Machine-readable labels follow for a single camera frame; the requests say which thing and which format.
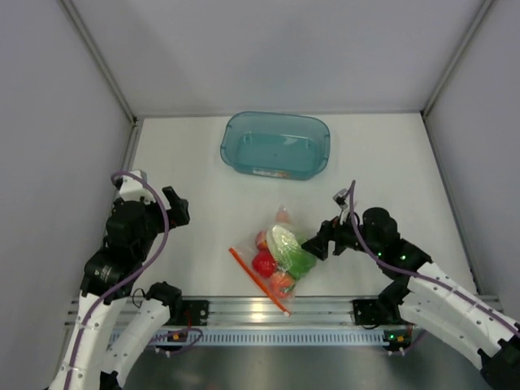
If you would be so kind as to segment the clear zip top bag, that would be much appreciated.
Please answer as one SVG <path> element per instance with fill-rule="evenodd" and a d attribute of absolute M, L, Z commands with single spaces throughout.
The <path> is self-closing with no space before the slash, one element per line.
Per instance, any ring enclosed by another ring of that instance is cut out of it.
<path fill-rule="evenodd" d="M 296 286 L 293 289 L 292 294 L 285 299 L 280 299 L 271 291 L 269 283 L 270 278 L 262 278 L 253 269 L 252 261 L 259 251 L 267 249 L 271 252 L 271 255 L 278 263 L 277 271 L 287 272 L 280 264 L 281 249 L 291 242 L 297 242 L 301 246 L 301 244 L 309 239 L 309 235 L 305 232 L 304 228 L 295 224 L 291 215 L 290 217 L 291 223 L 277 223 L 274 217 L 269 221 L 269 223 L 262 226 L 262 228 L 253 235 L 247 236 L 228 249 L 232 258 L 249 277 L 251 282 L 265 295 L 265 297 L 275 303 L 285 314 L 290 314 L 288 303 L 290 300 L 295 298 L 297 285 L 308 276 L 314 268 L 302 279 L 294 279 L 296 281 Z"/>

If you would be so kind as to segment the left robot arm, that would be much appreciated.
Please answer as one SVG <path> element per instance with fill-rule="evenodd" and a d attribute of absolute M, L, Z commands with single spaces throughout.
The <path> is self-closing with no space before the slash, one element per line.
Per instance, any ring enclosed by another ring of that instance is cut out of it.
<path fill-rule="evenodd" d="M 183 317 L 182 292 L 153 284 L 116 341 L 117 319 L 135 281 L 158 258 L 173 228 L 189 223 L 189 203 L 171 187 L 157 193 L 141 170 L 111 175 L 117 198 L 102 247 L 86 262 L 79 306 L 52 389 L 121 389 L 142 352 L 164 324 Z"/>

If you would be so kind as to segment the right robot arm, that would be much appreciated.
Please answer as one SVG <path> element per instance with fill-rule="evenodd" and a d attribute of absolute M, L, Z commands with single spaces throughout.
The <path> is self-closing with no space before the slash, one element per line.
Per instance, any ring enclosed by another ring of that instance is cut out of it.
<path fill-rule="evenodd" d="M 380 293 L 380 315 L 424 329 L 469 360 L 493 389 L 519 387 L 519 322 L 466 291 L 422 251 L 401 237 L 397 222 L 380 207 L 358 219 L 343 211 L 322 223 L 302 248 L 321 260 L 328 247 L 371 256 L 392 280 Z"/>

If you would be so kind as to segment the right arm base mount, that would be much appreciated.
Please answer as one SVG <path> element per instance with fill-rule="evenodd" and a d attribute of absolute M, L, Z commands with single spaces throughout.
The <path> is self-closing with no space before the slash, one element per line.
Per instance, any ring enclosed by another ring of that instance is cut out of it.
<path fill-rule="evenodd" d="M 366 330 L 386 325 L 391 320 L 387 308 L 377 299 L 357 299 L 353 301 L 354 323 Z"/>

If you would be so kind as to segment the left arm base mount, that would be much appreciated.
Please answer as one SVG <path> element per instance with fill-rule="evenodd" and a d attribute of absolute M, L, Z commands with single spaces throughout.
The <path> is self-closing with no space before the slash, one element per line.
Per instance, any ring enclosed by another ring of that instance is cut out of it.
<path fill-rule="evenodd" d="M 204 327 L 209 316 L 210 303 L 207 300 L 184 300 L 178 317 L 183 327 Z"/>

